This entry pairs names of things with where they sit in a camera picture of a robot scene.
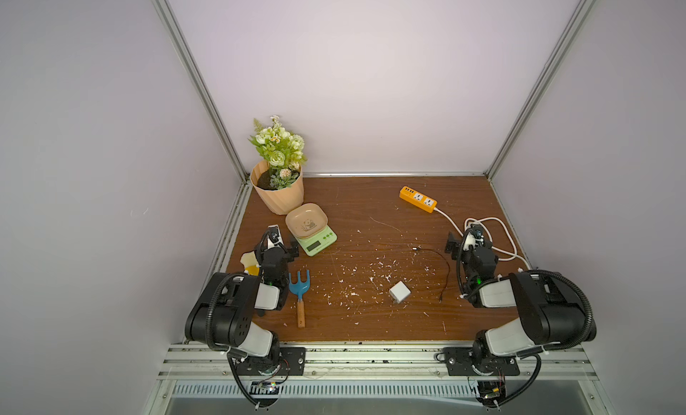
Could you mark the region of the beige panda scale bowl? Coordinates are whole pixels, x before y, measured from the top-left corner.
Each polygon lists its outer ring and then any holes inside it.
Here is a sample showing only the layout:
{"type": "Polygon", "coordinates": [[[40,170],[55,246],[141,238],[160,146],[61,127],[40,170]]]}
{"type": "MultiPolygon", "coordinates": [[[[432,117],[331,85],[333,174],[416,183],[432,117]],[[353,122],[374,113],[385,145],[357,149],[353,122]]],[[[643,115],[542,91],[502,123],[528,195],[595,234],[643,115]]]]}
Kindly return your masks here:
{"type": "Polygon", "coordinates": [[[310,238],[328,226],[328,216],[319,205],[310,202],[289,212],[285,222],[295,238],[310,238]]]}

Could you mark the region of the white USB charger adapter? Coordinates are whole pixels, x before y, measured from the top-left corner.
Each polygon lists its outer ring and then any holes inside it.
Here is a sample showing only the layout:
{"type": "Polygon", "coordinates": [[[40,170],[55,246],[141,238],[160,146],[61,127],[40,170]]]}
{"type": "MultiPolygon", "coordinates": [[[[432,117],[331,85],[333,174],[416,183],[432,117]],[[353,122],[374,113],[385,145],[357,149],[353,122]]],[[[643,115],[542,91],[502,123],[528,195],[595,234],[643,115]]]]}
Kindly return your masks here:
{"type": "Polygon", "coordinates": [[[411,295],[411,290],[403,281],[398,281],[389,290],[389,294],[395,304],[402,304],[411,295]]]}

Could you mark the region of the orange power strip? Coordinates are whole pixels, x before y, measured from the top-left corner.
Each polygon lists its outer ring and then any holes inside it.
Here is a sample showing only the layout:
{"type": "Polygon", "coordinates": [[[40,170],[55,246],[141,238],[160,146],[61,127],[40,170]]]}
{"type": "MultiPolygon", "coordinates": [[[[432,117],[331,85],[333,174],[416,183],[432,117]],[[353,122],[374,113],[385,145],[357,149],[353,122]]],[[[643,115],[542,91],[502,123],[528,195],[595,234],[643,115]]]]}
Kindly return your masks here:
{"type": "Polygon", "coordinates": [[[399,198],[427,213],[433,213],[437,207],[437,202],[434,199],[408,186],[403,186],[400,189],[399,198]]]}

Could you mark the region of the green electronic kitchen scale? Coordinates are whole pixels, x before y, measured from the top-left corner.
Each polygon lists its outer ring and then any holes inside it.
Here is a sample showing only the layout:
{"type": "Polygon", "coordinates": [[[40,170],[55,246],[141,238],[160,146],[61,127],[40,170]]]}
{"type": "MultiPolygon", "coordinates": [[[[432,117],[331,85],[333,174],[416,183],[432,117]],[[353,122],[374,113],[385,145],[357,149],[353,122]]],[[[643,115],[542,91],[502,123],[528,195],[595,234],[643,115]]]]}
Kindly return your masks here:
{"type": "Polygon", "coordinates": [[[312,236],[297,237],[296,240],[304,252],[308,256],[313,257],[329,246],[335,244],[338,240],[338,237],[329,226],[325,226],[322,230],[312,234],[312,236]]]}

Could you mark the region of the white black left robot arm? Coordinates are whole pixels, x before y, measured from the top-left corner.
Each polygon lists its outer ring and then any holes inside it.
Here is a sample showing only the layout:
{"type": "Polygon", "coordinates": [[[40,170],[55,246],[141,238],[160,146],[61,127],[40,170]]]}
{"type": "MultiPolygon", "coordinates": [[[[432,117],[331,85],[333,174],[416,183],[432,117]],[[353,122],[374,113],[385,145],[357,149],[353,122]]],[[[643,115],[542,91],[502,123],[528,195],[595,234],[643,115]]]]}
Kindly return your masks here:
{"type": "Polygon", "coordinates": [[[276,333],[253,322],[256,311],[280,311],[289,295],[289,264],[299,256],[299,244],[257,246],[257,275],[246,272],[212,275],[187,317],[189,341],[225,352],[230,358],[268,366],[280,359],[276,333]]]}

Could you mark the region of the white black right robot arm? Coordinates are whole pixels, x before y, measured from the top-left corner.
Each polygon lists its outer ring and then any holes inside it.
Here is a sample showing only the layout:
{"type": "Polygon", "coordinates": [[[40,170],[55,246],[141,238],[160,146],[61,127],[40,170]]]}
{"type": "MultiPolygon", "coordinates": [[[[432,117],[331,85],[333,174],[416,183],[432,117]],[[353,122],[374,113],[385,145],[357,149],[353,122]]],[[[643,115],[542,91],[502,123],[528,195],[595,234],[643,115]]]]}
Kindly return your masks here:
{"type": "Polygon", "coordinates": [[[474,365],[566,350],[595,339],[590,299],[558,272],[534,269],[496,274],[499,258],[479,227],[448,234],[445,252],[456,263],[461,296],[475,308],[515,308],[517,318],[482,330],[470,351],[474,365]]]}

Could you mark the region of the beige flower pot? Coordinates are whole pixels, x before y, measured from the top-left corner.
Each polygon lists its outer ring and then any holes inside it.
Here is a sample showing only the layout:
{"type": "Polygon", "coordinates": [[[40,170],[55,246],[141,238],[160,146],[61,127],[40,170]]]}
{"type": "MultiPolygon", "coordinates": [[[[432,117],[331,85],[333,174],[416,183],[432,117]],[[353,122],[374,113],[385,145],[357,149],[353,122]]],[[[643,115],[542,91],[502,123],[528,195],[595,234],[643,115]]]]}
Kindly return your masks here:
{"type": "Polygon", "coordinates": [[[265,190],[260,188],[258,182],[264,172],[268,172],[268,170],[268,162],[266,160],[260,161],[251,171],[250,182],[271,212],[277,215],[287,215],[304,203],[304,178],[303,176],[299,176],[298,179],[287,188],[265,190]]]}

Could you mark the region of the green white artificial flowers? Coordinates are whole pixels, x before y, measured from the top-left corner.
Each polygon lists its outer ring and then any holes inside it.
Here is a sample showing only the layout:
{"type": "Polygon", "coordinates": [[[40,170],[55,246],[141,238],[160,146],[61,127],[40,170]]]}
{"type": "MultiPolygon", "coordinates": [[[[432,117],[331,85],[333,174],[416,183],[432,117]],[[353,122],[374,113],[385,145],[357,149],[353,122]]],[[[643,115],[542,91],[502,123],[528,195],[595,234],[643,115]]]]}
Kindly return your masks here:
{"type": "Polygon", "coordinates": [[[277,115],[271,116],[268,125],[254,119],[253,126],[249,141],[267,163],[267,170],[259,172],[257,186],[269,191],[290,188],[307,162],[305,139],[287,130],[277,115]]]}

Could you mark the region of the left controller circuit board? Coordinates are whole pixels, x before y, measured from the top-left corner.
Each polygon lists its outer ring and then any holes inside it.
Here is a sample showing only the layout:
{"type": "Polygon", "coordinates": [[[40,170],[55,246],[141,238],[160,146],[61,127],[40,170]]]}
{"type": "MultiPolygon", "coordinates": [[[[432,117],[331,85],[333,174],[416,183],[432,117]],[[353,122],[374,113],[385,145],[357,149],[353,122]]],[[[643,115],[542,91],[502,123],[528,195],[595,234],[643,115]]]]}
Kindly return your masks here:
{"type": "Polygon", "coordinates": [[[252,382],[249,388],[250,395],[255,400],[277,400],[280,396],[280,383],[256,381],[252,382]]]}

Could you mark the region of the controller circuit board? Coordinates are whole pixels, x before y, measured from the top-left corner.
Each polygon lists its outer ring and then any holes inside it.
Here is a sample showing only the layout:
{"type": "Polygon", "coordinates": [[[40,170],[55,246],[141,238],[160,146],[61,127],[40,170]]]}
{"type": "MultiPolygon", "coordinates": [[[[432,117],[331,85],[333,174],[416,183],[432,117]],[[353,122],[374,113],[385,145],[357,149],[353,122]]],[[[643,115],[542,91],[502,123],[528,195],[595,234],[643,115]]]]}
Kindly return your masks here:
{"type": "Polygon", "coordinates": [[[478,381],[476,400],[484,407],[498,409],[507,397],[507,390],[498,381],[478,381]]]}
{"type": "Polygon", "coordinates": [[[280,396],[280,383],[256,381],[252,382],[249,388],[250,395],[255,400],[277,400],[280,396]]]}

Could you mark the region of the right controller circuit board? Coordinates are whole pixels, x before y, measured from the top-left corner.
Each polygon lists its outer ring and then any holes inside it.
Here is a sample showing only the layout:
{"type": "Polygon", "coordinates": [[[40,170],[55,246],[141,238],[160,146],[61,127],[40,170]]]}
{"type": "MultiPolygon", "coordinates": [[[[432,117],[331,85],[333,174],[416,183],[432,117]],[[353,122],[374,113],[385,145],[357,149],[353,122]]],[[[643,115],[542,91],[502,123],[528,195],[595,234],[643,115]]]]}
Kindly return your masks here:
{"type": "Polygon", "coordinates": [[[484,407],[498,409],[507,397],[507,390],[498,381],[478,381],[476,400],[484,407]]]}

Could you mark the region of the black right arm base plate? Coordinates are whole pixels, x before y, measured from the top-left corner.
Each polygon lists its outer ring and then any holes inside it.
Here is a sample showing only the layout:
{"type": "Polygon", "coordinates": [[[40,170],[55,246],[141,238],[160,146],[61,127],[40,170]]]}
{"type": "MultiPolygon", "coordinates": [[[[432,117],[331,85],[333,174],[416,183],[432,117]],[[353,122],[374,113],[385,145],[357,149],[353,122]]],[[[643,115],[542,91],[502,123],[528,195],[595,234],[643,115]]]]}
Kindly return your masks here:
{"type": "Polygon", "coordinates": [[[516,377],[520,375],[515,358],[478,354],[473,348],[445,347],[435,355],[435,360],[446,366],[450,376],[516,377]]]}

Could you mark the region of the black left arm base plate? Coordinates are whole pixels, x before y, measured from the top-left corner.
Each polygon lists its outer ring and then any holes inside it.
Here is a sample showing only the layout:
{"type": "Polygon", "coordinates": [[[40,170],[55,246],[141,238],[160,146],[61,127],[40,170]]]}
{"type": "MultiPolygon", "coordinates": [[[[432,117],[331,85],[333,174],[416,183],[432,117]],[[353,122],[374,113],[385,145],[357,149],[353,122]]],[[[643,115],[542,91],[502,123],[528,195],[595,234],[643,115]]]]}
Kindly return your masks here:
{"type": "Polygon", "coordinates": [[[276,374],[281,376],[303,376],[307,349],[305,347],[282,347],[271,351],[264,357],[248,356],[243,361],[236,362],[236,370],[241,376],[268,377],[276,374]]]}

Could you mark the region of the aluminium front rail frame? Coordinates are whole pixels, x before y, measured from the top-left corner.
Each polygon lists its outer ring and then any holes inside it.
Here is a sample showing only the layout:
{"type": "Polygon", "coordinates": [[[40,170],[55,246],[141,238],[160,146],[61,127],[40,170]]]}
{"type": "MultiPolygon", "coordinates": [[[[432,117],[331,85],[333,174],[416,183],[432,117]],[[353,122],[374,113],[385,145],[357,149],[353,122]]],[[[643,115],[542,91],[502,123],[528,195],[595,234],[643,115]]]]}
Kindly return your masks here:
{"type": "MultiPolygon", "coordinates": [[[[532,376],[536,361],[509,357],[494,368],[475,368],[467,341],[291,342],[282,346],[277,366],[241,364],[242,374],[267,377],[277,371],[294,379],[439,380],[512,379],[532,376]]],[[[200,343],[171,345],[159,379],[230,379],[227,354],[200,343]]]]}

